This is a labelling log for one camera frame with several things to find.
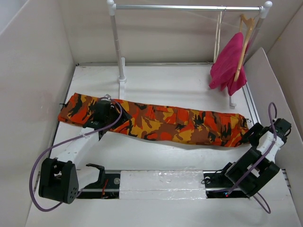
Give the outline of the orange camouflage trousers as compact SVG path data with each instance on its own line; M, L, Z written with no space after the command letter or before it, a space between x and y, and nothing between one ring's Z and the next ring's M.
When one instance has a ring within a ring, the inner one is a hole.
M106 99L75 93L63 105L58 120L83 127L84 121L101 100ZM118 102L132 118L109 131L138 139L237 147L241 144L242 136L249 130L246 118L238 113L200 111L120 99L111 101Z

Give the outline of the white plastic hanger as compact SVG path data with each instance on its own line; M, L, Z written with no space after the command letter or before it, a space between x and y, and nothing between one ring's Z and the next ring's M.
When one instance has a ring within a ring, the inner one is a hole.
M218 18L217 18L213 63L216 62L217 57L218 57L218 55L219 55L222 18L223 18L223 12L221 11L221 12L219 13L219 15L218 15Z

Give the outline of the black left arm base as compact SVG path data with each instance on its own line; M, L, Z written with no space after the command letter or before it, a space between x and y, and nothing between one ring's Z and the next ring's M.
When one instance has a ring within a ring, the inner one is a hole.
M77 172L79 180L78 199L118 199L121 172L106 170L97 164L87 164Z

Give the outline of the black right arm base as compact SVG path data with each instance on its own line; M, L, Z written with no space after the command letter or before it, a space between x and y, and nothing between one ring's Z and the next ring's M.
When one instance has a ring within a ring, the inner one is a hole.
M225 176L225 173L231 166L232 163L228 163L223 169L203 171L201 184L205 186L207 199L248 198L240 189L234 189L228 194L233 183Z

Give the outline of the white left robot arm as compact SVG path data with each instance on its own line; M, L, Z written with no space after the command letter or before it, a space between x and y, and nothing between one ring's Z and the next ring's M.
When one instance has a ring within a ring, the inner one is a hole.
M104 186L105 168L89 162L87 155L107 131L130 119L130 114L118 102L98 101L84 121L80 137L72 140L58 156L42 162L39 196L70 204L86 186Z

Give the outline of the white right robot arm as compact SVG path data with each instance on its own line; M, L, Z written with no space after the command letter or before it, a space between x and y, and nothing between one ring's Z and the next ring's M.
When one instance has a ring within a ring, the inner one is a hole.
M249 142L251 147L238 161L228 163L227 170L219 174L222 185L233 184L249 198L279 172L275 156L286 143L292 126L283 118L274 120L273 126L256 123L244 134L240 142Z

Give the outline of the wooden hanger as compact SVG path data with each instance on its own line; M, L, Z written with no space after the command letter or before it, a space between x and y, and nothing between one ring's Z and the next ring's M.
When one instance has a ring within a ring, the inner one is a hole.
M239 58L237 70L236 70L236 73L235 73L235 76L234 76L234 82L236 82L239 78L240 71L241 71L241 68L243 66L244 55L246 53L246 49L247 49L250 37L252 35L254 25L255 25L254 19L253 18L246 18L244 14L240 15L240 19L241 20L240 20L239 31L241 32L242 24L244 24L246 26L247 30L246 30L246 34L245 34L245 37L244 37L244 40L243 40L243 45L242 45L242 50L241 50L241 55L240 55L240 58Z

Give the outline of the pink garment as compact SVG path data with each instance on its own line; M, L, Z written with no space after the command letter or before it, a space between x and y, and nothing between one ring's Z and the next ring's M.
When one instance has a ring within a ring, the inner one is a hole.
M210 70L211 81L209 87L211 89L219 87L223 91L227 88L228 95L232 96L246 84L247 79L243 67L241 67L238 79L234 81L241 56L242 43L243 34L238 32L218 55Z

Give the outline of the white metal clothes rack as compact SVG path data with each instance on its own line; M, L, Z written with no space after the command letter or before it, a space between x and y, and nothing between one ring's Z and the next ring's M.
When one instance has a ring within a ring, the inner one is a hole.
M117 5L113 0L107 1L108 12L111 21L111 27L113 32L116 59L119 70L118 83L119 83L119 98L125 99L125 84L126 76L125 70L125 58L121 56L120 45L118 40L118 32L116 27L116 11L117 10L174 10L174 11L215 11L215 12L258 12L259 19L254 25L252 35L250 37L249 45L252 45L265 18L267 17L273 3L266 1L263 6L258 7L232 7L232 6L174 6L174 5Z

